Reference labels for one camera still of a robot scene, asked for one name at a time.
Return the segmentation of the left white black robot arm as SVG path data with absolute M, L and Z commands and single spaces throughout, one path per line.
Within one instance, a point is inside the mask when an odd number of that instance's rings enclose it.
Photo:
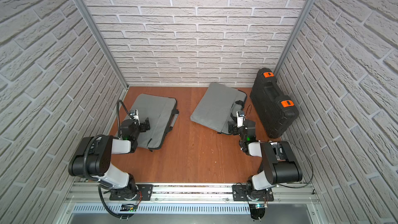
M 119 137 L 112 135 L 84 137 L 68 165 L 69 174 L 97 182 L 100 189 L 110 193 L 112 201 L 140 202 L 143 195 L 133 175 L 114 166 L 111 158 L 112 155 L 134 153 L 138 147 L 139 135 L 149 130 L 148 118 L 142 123 L 133 118 L 121 123 Z

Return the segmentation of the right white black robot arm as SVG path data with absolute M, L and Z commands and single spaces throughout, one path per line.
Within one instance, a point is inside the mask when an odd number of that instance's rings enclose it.
M 239 146 L 246 155 L 262 159 L 258 173 L 247 180 L 248 200 L 267 199 L 269 189 L 279 184 L 302 180 L 302 170 L 287 141 L 261 142 L 257 140 L 256 123 L 252 120 L 229 122 L 228 131 L 232 135 L 239 135 Z

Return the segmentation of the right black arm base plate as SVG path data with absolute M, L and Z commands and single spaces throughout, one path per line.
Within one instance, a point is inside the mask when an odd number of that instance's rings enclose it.
M 234 184 L 232 185 L 232 196 L 235 202 L 272 202 L 274 201 L 274 195 L 271 189 L 264 190 L 252 190 L 248 189 L 246 184 Z

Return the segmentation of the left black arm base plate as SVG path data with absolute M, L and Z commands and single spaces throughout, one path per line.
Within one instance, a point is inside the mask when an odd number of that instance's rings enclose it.
M 109 199 L 111 201 L 149 201 L 152 195 L 153 185 L 138 184 L 135 188 L 125 187 L 111 190 Z

